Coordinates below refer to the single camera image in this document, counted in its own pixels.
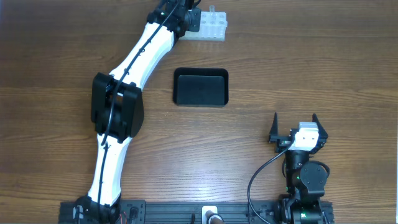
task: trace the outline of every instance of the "wooden table surface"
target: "wooden table surface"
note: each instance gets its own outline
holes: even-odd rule
[[[119,65],[158,0],[0,2],[0,222],[57,222],[89,190],[97,142],[91,83]],[[179,41],[144,90],[145,121],[127,152],[122,198],[246,201],[282,134],[316,113],[329,134],[315,158],[331,176],[336,222],[396,215],[398,1],[203,0],[226,11],[225,42]],[[224,108],[178,107],[177,67],[229,71]],[[284,193],[282,159],[254,200]]]

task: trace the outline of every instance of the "white arm segment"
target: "white arm segment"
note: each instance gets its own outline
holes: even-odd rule
[[[155,32],[159,24],[147,23],[144,33],[139,39],[136,46],[132,49],[130,54],[117,68],[111,71],[114,79],[120,80],[124,73],[124,69],[130,64],[131,60],[136,56],[138,50],[144,45],[148,38]],[[145,47],[145,52],[132,65],[129,74],[123,79],[124,83],[130,84],[134,82],[137,87],[143,89],[145,82],[148,80],[149,75],[154,70],[159,60],[169,52],[174,44],[174,33],[167,30],[165,26],[160,28],[160,31],[155,35],[152,41]]]
[[[123,76],[124,69],[130,64],[131,60],[137,54],[138,50],[145,44],[148,38],[154,33],[159,24],[148,23],[145,26],[144,33],[139,39],[136,46],[127,56],[127,58],[117,68],[112,70],[111,75],[114,75],[114,79],[120,80]],[[166,27],[160,28],[158,33],[145,47],[145,52],[141,53],[134,64],[132,65],[129,75],[124,77],[123,82],[130,84],[134,82],[137,87],[143,89],[145,82],[149,75],[154,70],[159,60],[171,50],[174,44],[174,33],[167,30]],[[97,202],[98,190],[100,184],[101,166],[104,156],[104,147],[101,146],[101,141],[104,134],[101,136],[97,134],[98,140],[98,157],[95,167],[95,175],[93,185],[91,186],[88,196],[91,197],[92,201]],[[106,141],[108,142],[109,149],[105,158],[105,165],[103,171],[103,183],[101,188],[101,201],[100,204],[113,205],[113,203],[119,198],[121,193],[120,188],[120,177],[122,174],[122,168],[124,164],[124,158],[126,156],[129,143],[132,138],[127,138],[123,143],[118,143],[118,140],[114,137],[108,136]]]

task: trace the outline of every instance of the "white plastic container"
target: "white plastic container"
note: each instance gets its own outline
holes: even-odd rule
[[[199,32],[186,31],[180,40],[225,40],[225,30],[228,26],[225,12],[216,12],[210,6],[210,12],[201,12]]]

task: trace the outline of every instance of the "wood grain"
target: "wood grain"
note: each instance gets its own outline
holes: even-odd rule
[[[156,0],[3,0],[0,10],[0,222],[55,223],[87,193],[96,160],[91,82],[125,58]],[[398,1],[222,0],[225,42],[180,41],[144,90],[146,119],[125,161],[123,198],[246,201],[280,131],[316,113],[330,138],[325,199],[337,223],[396,215]],[[172,102],[177,67],[229,71],[225,108]],[[276,161],[254,199],[283,193]]]

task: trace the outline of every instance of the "wooden table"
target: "wooden table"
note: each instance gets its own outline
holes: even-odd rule
[[[97,155],[91,82],[121,63],[158,0],[3,0],[0,222],[57,221],[87,193]],[[179,41],[144,90],[145,121],[124,164],[123,199],[246,201],[267,142],[316,113],[330,138],[325,200],[341,222],[396,215],[398,1],[203,0],[226,11],[225,42]],[[178,107],[177,67],[229,71],[224,108]],[[282,159],[252,197],[284,193]]]

